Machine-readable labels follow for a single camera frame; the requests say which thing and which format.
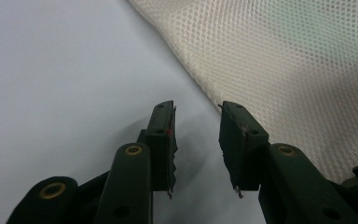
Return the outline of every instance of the brass screw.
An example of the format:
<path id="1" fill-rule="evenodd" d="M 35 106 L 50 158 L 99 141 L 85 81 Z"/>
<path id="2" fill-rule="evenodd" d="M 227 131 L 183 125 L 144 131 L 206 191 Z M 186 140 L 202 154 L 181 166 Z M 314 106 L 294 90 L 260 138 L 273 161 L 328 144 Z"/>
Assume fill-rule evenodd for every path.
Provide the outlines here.
<path id="1" fill-rule="evenodd" d="M 54 182 L 44 186 L 40 192 L 39 197 L 45 200 L 53 199 L 61 195 L 66 189 L 66 185 L 62 182 Z"/>
<path id="2" fill-rule="evenodd" d="M 278 149 L 280 150 L 280 152 L 286 156 L 294 156 L 296 155 L 296 152 L 294 149 L 290 148 L 290 147 L 278 147 Z"/>
<path id="3" fill-rule="evenodd" d="M 136 156 L 142 152 L 142 148 L 138 146 L 130 146 L 126 148 L 125 152 L 129 156 Z"/>

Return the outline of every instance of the black object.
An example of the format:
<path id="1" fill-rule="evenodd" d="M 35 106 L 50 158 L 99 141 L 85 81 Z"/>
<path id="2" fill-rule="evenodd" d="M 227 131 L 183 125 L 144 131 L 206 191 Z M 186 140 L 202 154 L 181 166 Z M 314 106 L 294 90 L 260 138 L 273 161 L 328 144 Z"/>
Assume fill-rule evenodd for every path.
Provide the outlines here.
<path id="1" fill-rule="evenodd" d="M 220 147 L 231 183 L 258 190 L 268 224 L 358 223 L 358 179 L 337 185 L 324 179 L 300 149 L 269 143 L 242 105 L 223 102 Z M 358 177 L 358 167 L 353 170 Z"/>
<path id="2" fill-rule="evenodd" d="M 173 101 L 156 105 L 137 143 L 117 150 L 110 172 L 80 187 L 65 176 L 41 181 L 7 223 L 152 223 L 153 191 L 171 197 L 176 182 L 174 122 Z"/>

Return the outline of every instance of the mesh bag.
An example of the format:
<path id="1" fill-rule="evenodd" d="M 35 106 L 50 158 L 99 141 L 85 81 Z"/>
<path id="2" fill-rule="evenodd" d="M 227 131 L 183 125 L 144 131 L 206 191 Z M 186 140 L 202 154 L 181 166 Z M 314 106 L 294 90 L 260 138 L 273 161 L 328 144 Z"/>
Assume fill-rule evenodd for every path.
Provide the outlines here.
<path id="1" fill-rule="evenodd" d="M 131 0 L 215 105 L 341 182 L 358 165 L 358 0 Z"/>

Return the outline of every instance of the white table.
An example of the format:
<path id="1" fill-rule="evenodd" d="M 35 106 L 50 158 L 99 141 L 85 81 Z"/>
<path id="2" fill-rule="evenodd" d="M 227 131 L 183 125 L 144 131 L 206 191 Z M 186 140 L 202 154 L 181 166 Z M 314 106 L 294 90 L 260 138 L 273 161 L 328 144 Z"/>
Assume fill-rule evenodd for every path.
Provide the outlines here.
<path id="1" fill-rule="evenodd" d="M 127 1 L 0 1 L 0 223 L 43 179 L 107 171 L 167 100 L 177 184 L 154 223 L 264 223 L 257 192 L 232 190 L 220 114 Z"/>

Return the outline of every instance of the white mesh fabric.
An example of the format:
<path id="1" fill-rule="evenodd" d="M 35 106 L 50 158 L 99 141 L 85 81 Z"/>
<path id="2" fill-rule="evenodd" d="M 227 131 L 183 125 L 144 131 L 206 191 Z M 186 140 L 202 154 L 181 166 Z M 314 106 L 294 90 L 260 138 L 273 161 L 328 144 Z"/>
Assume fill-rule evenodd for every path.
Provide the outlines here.
<path id="1" fill-rule="evenodd" d="M 214 104 L 336 182 L 358 165 L 358 0 L 131 0 Z"/>

